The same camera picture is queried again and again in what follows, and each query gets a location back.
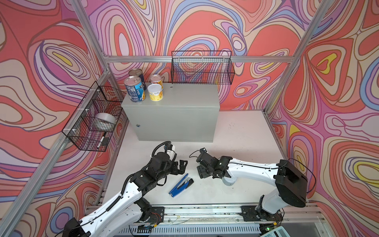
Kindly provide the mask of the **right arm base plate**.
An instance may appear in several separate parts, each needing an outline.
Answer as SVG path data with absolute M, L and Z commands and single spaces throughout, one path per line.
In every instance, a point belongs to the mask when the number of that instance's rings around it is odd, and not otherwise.
M 243 205 L 241 206 L 241 213 L 239 214 L 243 217 L 245 222 L 257 222 L 257 221 L 268 221 L 268 222 L 278 222 L 282 220 L 281 212 L 278 211 L 275 214 L 270 214 L 264 210 L 258 210 L 255 205 Z

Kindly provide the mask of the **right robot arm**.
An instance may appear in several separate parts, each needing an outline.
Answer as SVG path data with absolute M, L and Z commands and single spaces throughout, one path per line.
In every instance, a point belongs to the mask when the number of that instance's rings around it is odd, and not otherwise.
M 200 149 L 196 158 L 201 179 L 221 179 L 226 186 L 232 186 L 239 178 L 246 178 L 272 185 L 275 189 L 262 195 L 256 212 L 274 215 L 288 205 L 303 208 L 307 204 L 308 178 L 293 164 L 280 160 L 277 164 L 245 162 L 228 156 L 216 158 L 206 149 Z

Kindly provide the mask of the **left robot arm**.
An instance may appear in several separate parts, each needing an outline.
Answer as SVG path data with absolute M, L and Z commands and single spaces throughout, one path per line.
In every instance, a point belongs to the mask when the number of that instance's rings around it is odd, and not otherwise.
M 139 171 L 129 175 L 121 191 L 97 210 L 80 220 L 70 219 L 60 235 L 63 237 L 113 237 L 125 226 L 152 215 L 150 203 L 144 195 L 169 175 L 185 173 L 188 161 L 177 160 L 175 147 L 170 141 L 156 146 L 149 162 Z

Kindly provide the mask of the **white lid can back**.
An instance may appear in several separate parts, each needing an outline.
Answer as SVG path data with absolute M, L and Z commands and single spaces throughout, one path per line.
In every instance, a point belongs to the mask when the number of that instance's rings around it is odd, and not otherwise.
M 147 89 L 152 101 L 158 102 L 163 99 L 163 87 L 160 84 L 151 84 Z

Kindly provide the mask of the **light blue labelled can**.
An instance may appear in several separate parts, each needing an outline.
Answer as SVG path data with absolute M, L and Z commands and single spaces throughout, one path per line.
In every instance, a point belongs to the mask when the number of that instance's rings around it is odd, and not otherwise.
M 138 103 L 145 100 L 145 90 L 140 77 L 130 76 L 124 80 L 124 84 L 132 102 Z

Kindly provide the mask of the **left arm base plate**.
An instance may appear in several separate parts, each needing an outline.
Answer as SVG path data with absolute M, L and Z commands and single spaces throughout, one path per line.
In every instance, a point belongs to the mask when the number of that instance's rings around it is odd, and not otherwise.
M 164 221 L 165 207 L 163 206 L 153 206 L 150 209 L 144 211 L 141 210 L 139 206 L 137 208 L 132 208 L 132 211 L 141 214 L 141 217 L 136 221 L 136 223 L 147 223 L 149 225 L 159 224 Z

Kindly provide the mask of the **dark blue labelled can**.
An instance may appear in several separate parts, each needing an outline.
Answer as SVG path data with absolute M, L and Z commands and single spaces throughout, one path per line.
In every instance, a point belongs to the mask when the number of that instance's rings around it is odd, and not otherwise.
M 137 76 L 137 77 L 140 77 L 140 78 L 144 78 L 144 74 L 143 74 L 143 71 L 141 69 L 131 69 L 128 72 L 128 75 L 129 76 Z

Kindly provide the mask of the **small gold can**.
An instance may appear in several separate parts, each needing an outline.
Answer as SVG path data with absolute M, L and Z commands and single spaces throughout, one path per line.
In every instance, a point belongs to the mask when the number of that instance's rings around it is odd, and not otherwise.
M 160 75 L 157 75 L 157 74 L 151 75 L 150 76 L 150 82 L 152 84 L 159 84 L 163 87 L 163 79 L 162 79 L 162 76 L 160 76 Z

